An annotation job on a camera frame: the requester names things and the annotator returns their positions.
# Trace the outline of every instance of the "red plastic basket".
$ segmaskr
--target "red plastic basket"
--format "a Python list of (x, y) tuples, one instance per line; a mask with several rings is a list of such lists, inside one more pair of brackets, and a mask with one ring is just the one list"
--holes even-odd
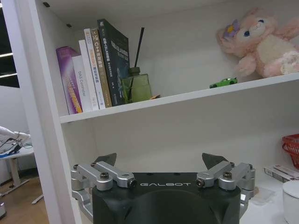
[(299, 134), (282, 138), (282, 148), (291, 156), (294, 166), (299, 169)]

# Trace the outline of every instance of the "silver metal bracket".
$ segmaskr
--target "silver metal bracket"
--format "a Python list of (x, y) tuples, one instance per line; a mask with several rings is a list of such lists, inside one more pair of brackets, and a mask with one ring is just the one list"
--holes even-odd
[(232, 169), (231, 163), (222, 161), (205, 172), (197, 173), (196, 182), (200, 188), (214, 186), (219, 180), (219, 187), (223, 190), (241, 190), (240, 218), (248, 208), (249, 199), (254, 196), (256, 170), (249, 164), (240, 163)]
[(94, 165), (94, 168), (100, 172), (109, 173), (109, 176), (111, 176), (113, 180), (116, 181), (117, 186), (121, 188), (130, 188), (136, 183), (134, 174), (130, 172), (121, 171), (118, 168), (111, 166), (104, 161), (97, 162)]
[(231, 176), (222, 174), (219, 177), (219, 187), (223, 190), (241, 190), (240, 218), (248, 208), (249, 200), (254, 196), (256, 170), (249, 164), (240, 163), (231, 171)]
[(71, 171), (72, 197), (78, 200), (80, 209), (90, 221), (93, 221), (93, 206), (86, 188), (90, 190), (96, 186), (98, 190), (106, 191), (113, 187), (113, 180), (122, 188), (130, 188), (136, 182), (132, 173), (123, 172), (106, 162), (92, 165), (76, 165)]
[(197, 185), (201, 188), (212, 187), (214, 186), (215, 180), (217, 180), (223, 172), (230, 171), (231, 169), (230, 162), (222, 161), (205, 172), (197, 173)]

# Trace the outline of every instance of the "green glass bottle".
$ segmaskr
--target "green glass bottle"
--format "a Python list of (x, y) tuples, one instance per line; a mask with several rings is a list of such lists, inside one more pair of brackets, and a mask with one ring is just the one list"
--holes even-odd
[(152, 97), (148, 74), (140, 75), (140, 68), (129, 69), (130, 76), (121, 80), (126, 104), (148, 100)]

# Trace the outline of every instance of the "wooden floor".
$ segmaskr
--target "wooden floor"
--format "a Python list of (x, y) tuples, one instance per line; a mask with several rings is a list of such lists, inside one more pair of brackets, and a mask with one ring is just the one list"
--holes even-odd
[[(5, 192), (10, 184), (0, 187), (0, 192)], [(42, 188), (36, 177), (1, 198), (7, 215), (0, 220), (0, 224), (49, 224), (44, 200), (31, 204), (41, 194)]]

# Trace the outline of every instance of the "screw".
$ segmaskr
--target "screw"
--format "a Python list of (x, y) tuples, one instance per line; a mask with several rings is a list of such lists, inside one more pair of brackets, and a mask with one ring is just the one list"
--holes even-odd
[(100, 179), (107, 180), (109, 178), (109, 173), (103, 172), (100, 174)]
[(202, 179), (198, 179), (196, 180), (196, 185), (199, 187), (199, 188), (203, 188), (205, 186), (205, 181), (202, 180)]
[(224, 177), (225, 179), (227, 179), (227, 180), (231, 180), (232, 177), (233, 177), (233, 175), (232, 175), (231, 172), (224, 172), (224, 173), (223, 173), (223, 177)]
[(128, 183), (128, 187), (129, 187), (129, 188), (133, 188), (133, 187), (136, 186), (136, 184), (137, 184), (137, 181), (136, 181), (136, 180), (131, 180), (131, 181)]

